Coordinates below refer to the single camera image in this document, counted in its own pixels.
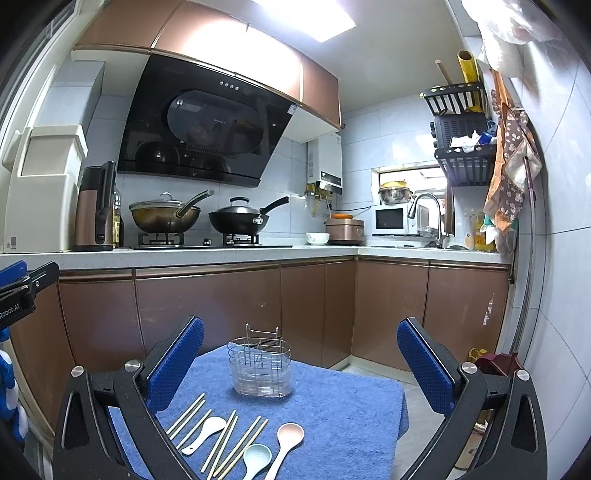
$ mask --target silver screw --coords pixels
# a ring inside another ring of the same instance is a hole
[[[464,362],[462,363],[462,370],[467,374],[473,375],[478,371],[478,368],[472,362]]]
[[[517,377],[520,378],[521,380],[523,380],[524,382],[527,382],[530,379],[529,373],[526,372],[525,370],[518,370]]]
[[[128,372],[135,372],[139,368],[139,360],[130,360],[125,363],[125,369]]]
[[[74,378],[81,376],[83,373],[84,373],[84,367],[81,367],[80,365],[78,365],[72,369],[72,376]]]

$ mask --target ceiling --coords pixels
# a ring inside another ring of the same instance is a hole
[[[444,0],[337,0],[356,27],[319,43],[252,0],[199,0],[281,40],[339,79],[343,112],[442,83],[440,59],[462,81],[462,42]]]

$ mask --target black plastic basket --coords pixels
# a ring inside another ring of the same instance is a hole
[[[490,185],[495,170],[496,145],[477,145],[466,153],[461,147],[438,148],[435,158],[452,187]]]
[[[474,130],[483,134],[488,130],[484,113],[466,112],[458,115],[437,115],[431,122],[431,134],[437,139],[435,148],[447,148],[454,137],[472,136]]]
[[[482,82],[456,83],[429,88],[420,97],[425,99],[433,115],[437,116],[486,108],[485,91]]]

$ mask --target white spoon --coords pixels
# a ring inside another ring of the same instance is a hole
[[[277,440],[279,440],[279,454],[275,458],[273,465],[269,468],[265,480],[275,480],[281,463],[293,447],[296,447],[304,439],[304,429],[297,423],[285,423],[277,430]]]
[[[211,435],[224,429],[226,426],[226,420],[221,417],[209,417],[203,427],[197,439],[188,447],[181,450],[185,455],[191,455],[195,452]]]
[[[273,454],[269,447],[255,443],[244,450],[244,464],[246,465],[246,475],[244,480],[252,480],[257,473],[263,470],[269,463]]]

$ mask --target white microwave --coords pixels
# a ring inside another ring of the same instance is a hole
[[[418,235],[418,229],[429,226],[429,209],[417,205],[414,219],[408,218],[410,203],[374,205],[371,207],[373,235]]]

